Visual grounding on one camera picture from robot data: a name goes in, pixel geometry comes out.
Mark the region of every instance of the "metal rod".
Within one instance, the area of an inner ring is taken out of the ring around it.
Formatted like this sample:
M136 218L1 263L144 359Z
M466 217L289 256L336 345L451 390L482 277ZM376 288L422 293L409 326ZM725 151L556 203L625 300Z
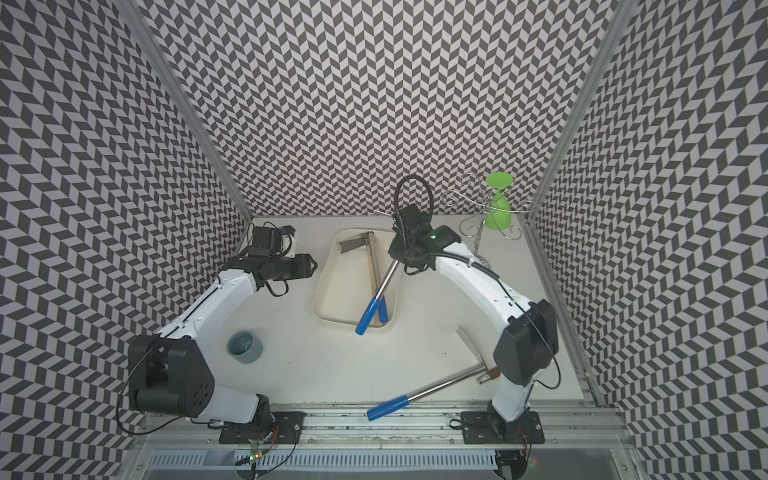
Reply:
M379 272L379 258L376 256L376 240L374 240L373 232L366 232L366 243L368 244L368 252L371 256L373 279L376 281L376 288L379 288L382 284L382 276Z
M376 296L373 298L377 300L381 300L382 297L384 297L384 290L386 290L386 287L389 285L389 282L392 281L392 278L395 276L395 272L397 271L397 267L400 265L400 262L397 260L393 260L391 264L389 264L389 270L386 271L384 274L384 280L382 280L382 284L379 287L379 291L376 292Z
M483 362L478 363L475 366L471 366L468 369L463 369L461 372L454 373L451 376L446 376L444 379L440 379L437 382L430 383L421 389L415 390L408 394L408 401L420 399L423 396L431 395L438 390L442 390L447 386L451 386L454 383L461 382L463 379L467 379L471 376L475 376L479 373L485 372L485 364Z

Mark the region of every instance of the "blue handle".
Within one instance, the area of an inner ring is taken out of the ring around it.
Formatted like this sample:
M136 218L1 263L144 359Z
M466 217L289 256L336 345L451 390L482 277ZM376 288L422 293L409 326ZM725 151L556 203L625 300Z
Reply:
M382 403L377 407L373 407L368 412L366 412L366 415L368 416L369 421L376 420L379 417L383 417L384 415L389 415L392 412L396 412L402 407L407 407L408 404L408 396L400 396L394 400L389 400L387 403Z
M362 315L362 318L360 319L360 323L357 324L357 328L355 329L355 333L358 335L362 335L366 332L368 329L368 325L371 324L371 320L373 320L373 316L376 315L376 311L379 309L379 304L381 303L381 300L377 299L376 297L373 297L371 299L371 303L368 304L368 308L366 308L366 312Z
M382 297L382 302L379 304L379 321L383 324L389 321L389 314L386 312L386 301Z

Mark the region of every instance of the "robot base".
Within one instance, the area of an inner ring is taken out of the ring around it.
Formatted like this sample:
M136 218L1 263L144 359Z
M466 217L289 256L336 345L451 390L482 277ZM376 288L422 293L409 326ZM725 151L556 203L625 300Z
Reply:
M462 412L462 435L466 445L493 445L496 443L544 443L544 430L538 413L531 410L514 422L506 422L488 405L486 412Z
M259 395L259 397L259 406L253 420L248 423L224 422L219 435L220 444L249 445L251 442L259 442L275 429L275 425L278 427L276 444L299 443L306 414L304 412L270 412L270 400L266 396Z

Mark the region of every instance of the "cable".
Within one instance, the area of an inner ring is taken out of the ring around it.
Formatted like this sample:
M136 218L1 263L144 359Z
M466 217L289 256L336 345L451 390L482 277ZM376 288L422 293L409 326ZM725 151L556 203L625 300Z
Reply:
M287 280L283 280L283 283L285 283L285 284L286 284L286 291L285 291L285 292L282 292L280 295L276 294L276 293L275 293L275 291L274 291L274 290L272 290L272 286L270 285L270 283L269 283L269 282L264 282L264 285L266 285L266 289L267 289L267 290L269 290L269 291L270 291L270 293L272 293L272 296L283 296L283 295L285 295L286 293L288 293L288 281L287 281Z
M400 191L402 190L402 186L408 180L417 180L424 185L424 189L427 190L427 198L429 198L429 216L427 217L426 223L432 222L432 212L435 211L435 196L432 194L432 188L429 187L427 180L424 180L424 178L419 175L408 175L401 179L395 186L395 212L400 211Z
M525 442L525 446L523 447L523 455L525 456L525 459L528 460L528 436L523 432L523 429L520 429L520 435L523 435L523 441Z
M403 271L403 272L405 272L405 273L406 273L406 275L409 275L409 276L414 276L414 275L416 275L417 273L421 273L421 272L425 272L425 271L427 271L427 269L428 269L428 267L425 265L425 266L424 266L424 268L420 268L420 269L417 269L417 270L413 270L412 272L409 272L409 271L408 271L408 265L405 265L405 266L402 268L402 271Z
M290 425L286 425L285 423L283 423L283 426L287 427L287 429L290 430L291 435L293 435L293 448L291 449L291 451L288 454L288 456L282 462L280 462L277 465L273 466L272 468L270 468L269 470L264 472L262 475L259 475L258 478L263 478L264 476L266 476L270 472L274 472L279 467L283 466L283 464L285 462L288 462L288 460L291 458L291 456L293 456L293 453L296 451L296 446L299 445L299 437L296 436L296 432L294 432L293 429L290 428Z
M221 420L208 420L207 422L195 422L193 419L190 419L190 423L193 423L195 425L205 425L211 430L221 430L224 428L224 425L213 425L215 422L221 422Z
M178 420L178 419L181 419L181 418L183 418L183 417L184 417L184 416L182 415L182 416L178 416L178 417L176 417L175 419L171 419L171 420L168 420L168 421L167 421L167 422L165 422L163 425L160 425L159 427L157 427L157 428L155 428L155 429L152 429L152 430L150 430L150 431L148 431L148 432L132 432L132 431L130 431L130 430L128 430L128 429L126 429L126 428L123 426L123 423L120 421L120 400L123 398L123 395L124 395L124 391L125 391L125 387L126 387L126 386L128 385L128 383L131 381L131 377L134 375L134 372L136 372L136 369L137 369L137 368L139 368L139 365L141 365L141 363L142 363L142 362L143 362L143 361L144 361L144 360L145 360L145 359L146 359L146 358L149 356L149 354L150 354L150 353L152 353L152 352L153 352L153 351L154 351L154 350L155 350L155 349L156 349L156 348L157 348L157 347L160 345L160 340L162 340L162 339L166 339L166 338L168 338L169 336L171 336L171 335L172 335L172 334L173 334L173 333L174 333L176 330L178 330L178 329L179 329L179 327L180 327L180 326L181 326L181 325L176 325L176 328L172 329L172 330L170 331L170 333L168 333L166 336L162 336L162 337L160 337L159 339L157 339L157 342L155 342L155 343L154 343L154 344L153 344L153 345L152 345L152 346L151 346L149 349L147 349L147 352L144 354L144 356L142 356L142 357L141 357L141 359L139 359L139 361L138 361L138 362L136 362L136 365L134 365L134 368L133 368L133 369L131 369L131 372L130 372L130 373L128 373L128 378L127 378L127 379L125 379L125 382L123 382L123 384L121 385L120 389L117 391L117 394L118 394L118 400L117 400L117 402L114 404L114 420L115 420L115 422L117 422L117 423L118 423L118 428L119 428L120 430L122 430L123 432L126 432L128 435L134 435L134 436L136 436L136 435L149 435L149 434L150 434L150 433L152 433L152 432L156 432L157 430L160 430L160 429L162 429L163 427L165 427L165 426L166 426L166 425L168 425L169 423L171 423L171 422L175 422L176 420Z
M502 282L499 281L499 280L496 280L496 281L502 287L504 292L507 293L507 289L504 288L504 285L502 285ZM514 301L509 296L509 294L507 294L507 298L509 298L511 301ZM533 325L533 328L536 330L536 333L538 333L538 336L541 338L541 341L544 342L544 344L547 346L547 350L549 351L549 354L551 355L552 359L554 360L554 366L556 366L558 368L558 382L557 382L557 384L555 386L549 386L546 383L543 383L541 380L538 380L538 379L534 380L534 382L538 383L539 385L543 386L546 389L554 390L554 389L556 389L556 388L558 388L560 386L560 383L563 380L563 375L560 372L560 364L558 363L558 359L555 358L554 353L552 352L552 349L549 347L549 343L547 343L547 340L541 334L541 330L538 329L538 327L536 326L536 323L534 323L533 319L528 314L528 311L527 310L523 310L523 308L517 302L515 302L515 305L525 314L526 317L528 317L528 321L530 321L531 325ZM541 313L541 311L538 308L536 308L536 305L531 304L531 308L536 309L536 311L539 313L539 315L541 315L541 318L544 318L544 314Z

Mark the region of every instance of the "chevron patterned wall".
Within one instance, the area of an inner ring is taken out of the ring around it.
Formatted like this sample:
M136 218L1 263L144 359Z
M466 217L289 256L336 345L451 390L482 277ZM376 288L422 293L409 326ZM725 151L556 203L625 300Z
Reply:
M255 213L351 215L410 173L527 200L616 0L138 3Z
M0 77L0 477L111 475L126 341L243 221L108 0L3 0Z
M768 478L766 18L643 3L538 219L656 478Z

